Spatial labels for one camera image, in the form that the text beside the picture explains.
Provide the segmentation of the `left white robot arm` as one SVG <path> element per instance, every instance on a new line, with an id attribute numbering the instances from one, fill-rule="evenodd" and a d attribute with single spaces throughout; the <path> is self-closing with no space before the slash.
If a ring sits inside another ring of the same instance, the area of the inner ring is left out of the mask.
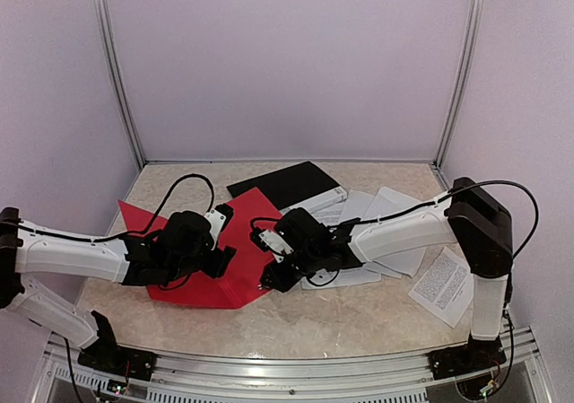
<path id="1" fill-rule="evenodd" d="M 109 372 L 125 363 L 108 320 L 78 310 L 33 278 L 35 273 L 97 278 L 126 286 L 167 286 L 201 272 L 223 276 L 236 250 L 220 249 L 233 217 L 226 204 L 205 215 L 176 212 L 146 235 L 124 232 L 104 239 L 55 233 L 23 221 L 18 209 L 1 212 L 1 306 L 72 342 Z"/>

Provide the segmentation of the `red folder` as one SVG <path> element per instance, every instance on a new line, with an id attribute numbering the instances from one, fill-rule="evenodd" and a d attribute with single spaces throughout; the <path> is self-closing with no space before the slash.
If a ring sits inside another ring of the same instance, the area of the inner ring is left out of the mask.
<path id="1" fill-rule="evenodd" d="M 268 217 L 268 222 L 257 227 L 269 229 L 281 214 L 258 188 L 235 197 L 228 205 L 233 216 L 219 236 L 214 252 L 204 256 L 203 266 L 188 280 L 181 278 L 166 290 L 149 285 L 147 292 L 152 300 L 191 308 L 232 310 L 266 294 L 259 288 L 260 277 L 274 256 L 252 242 L 250 221 Z"/>

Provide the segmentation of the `white sheet top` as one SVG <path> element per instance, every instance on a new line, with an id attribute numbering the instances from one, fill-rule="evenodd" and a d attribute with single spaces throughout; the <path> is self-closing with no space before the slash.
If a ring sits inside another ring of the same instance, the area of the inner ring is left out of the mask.
<path id="1" fill-rule="evenodd" d="M 376 219 L 404 211 L 421 203 L 421 200 L 410 197 L 389 187 L 382 187 L 371 201 L 363 220 Z"/>

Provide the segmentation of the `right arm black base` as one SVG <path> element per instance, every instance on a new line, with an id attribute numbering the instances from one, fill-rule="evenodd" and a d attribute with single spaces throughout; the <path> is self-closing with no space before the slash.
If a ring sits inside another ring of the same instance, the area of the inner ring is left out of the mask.
<path id="1" fill-rule="evenodd" d="M 427 357 L 434 380 L 478 372 L 507 362 L 500 337 L 478 340 L 469 336 L 466 343 L 431 351 Z"/>

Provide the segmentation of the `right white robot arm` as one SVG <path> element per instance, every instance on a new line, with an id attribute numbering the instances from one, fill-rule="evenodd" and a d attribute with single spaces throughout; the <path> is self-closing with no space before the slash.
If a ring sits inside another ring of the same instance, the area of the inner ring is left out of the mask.
<path id="1" fill-rule="evenodd" d="M 510 212 L 484 187 L 459 178 L 449 191 L 404 211 L 331 226 L 303 208 L 275 219 L 270 230 L 258 227 L 254 218 L 251 241 L 274 255 L 260 284 L 286 293 L 321 270 L 359 268 L 385 256 L 455 243 L 474 277 L 472 340 L 460 348 L 458 361 L 476 371 L 493 356 L 514 262 Z"/>

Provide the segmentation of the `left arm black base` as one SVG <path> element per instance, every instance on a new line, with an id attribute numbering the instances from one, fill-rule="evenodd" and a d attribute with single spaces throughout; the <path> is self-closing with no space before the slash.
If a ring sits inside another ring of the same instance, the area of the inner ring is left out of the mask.
<path id="1" fill-rule="evenodd" d="M 98 327 L 97 339 L 80 351 L 78 364 L 128 379 L 150 381 L 157 355 L 119 345 L 109 320 L 96 311 L 92 311 L 91 315 Z"/>

